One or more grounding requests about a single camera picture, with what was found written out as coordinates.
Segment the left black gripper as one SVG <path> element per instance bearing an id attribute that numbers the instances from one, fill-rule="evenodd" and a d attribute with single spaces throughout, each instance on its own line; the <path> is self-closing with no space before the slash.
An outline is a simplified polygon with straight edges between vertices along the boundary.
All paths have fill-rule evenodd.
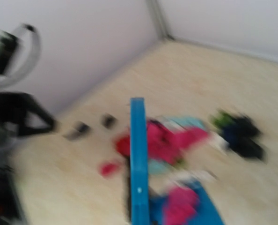
<path id="1" fill-rule="evenodd" d="M 29 127 L 28 113 L 40 118 L 45 127 Z M 7 137 L 4 125 L 8 122 L 17 125 L 17 136 L 31 136 L 50 133 L 56 130 L 57 122 L 30 94 L 19 92 L 0 92 L 0 141 Z"/>

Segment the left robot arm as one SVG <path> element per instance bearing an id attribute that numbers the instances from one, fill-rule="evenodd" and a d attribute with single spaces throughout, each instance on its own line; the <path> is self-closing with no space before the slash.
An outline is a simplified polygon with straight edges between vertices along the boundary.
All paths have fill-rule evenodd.
<path id="1" fill-rule="evenodd" d="M 15 212 L 8 175 L 6 145 L 11 138 L 7 124 L 15 126 L 14 137 L 51 133 L 57 122 L 30 94 L 0 92 L 0 225 L 10 224 L 7 215 Z"/>

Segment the blue hand brush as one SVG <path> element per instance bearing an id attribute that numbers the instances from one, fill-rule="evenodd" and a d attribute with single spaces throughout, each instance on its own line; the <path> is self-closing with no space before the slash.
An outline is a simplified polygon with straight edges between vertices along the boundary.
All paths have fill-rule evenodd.
<path id="1" fill-rule="evenodd" d="M 128 210 L 132 225 L 151 224 L 149 212 L 148 149 L 144 98 L 130 99 L 130 167 Z"/>

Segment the blue plastic dustpan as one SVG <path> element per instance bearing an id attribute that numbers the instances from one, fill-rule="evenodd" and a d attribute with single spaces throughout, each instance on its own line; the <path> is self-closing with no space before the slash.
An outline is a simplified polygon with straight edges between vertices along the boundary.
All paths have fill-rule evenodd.
<path id="1" fill-rule="evenodd" d="M 153 225 L 223 225 L 200 181 L 190 179 L 172 185 L 164 194 L 150 199 Z"/>

